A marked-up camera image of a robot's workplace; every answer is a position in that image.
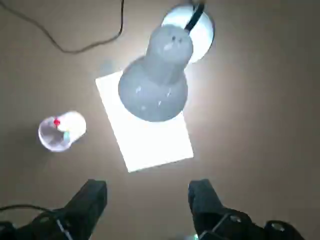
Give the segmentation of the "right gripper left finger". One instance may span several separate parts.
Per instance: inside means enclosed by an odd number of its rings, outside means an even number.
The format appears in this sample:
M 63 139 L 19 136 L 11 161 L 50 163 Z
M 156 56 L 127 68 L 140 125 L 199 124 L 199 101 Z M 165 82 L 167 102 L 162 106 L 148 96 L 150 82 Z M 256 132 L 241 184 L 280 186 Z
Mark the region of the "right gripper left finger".
M 108 202 L 105 180 L 89 179 L 62 208 L 48 209 L 32 204 L 3 206 L 8 210 L 41 211 L 31 222 L 15 227 L 10 221 L 0 222 L 2 240 L 88 240 Z

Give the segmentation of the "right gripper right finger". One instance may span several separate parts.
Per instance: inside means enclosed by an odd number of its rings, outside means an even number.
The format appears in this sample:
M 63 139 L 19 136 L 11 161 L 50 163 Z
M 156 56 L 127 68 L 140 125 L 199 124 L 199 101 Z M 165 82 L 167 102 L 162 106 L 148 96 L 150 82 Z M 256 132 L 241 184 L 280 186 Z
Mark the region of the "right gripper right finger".
M 199 240 L 303 240 L 290 223 L 268 220 L 263 227 L 242 211 L 225 207 L 208 179 L 188 184 L 188 204 Z

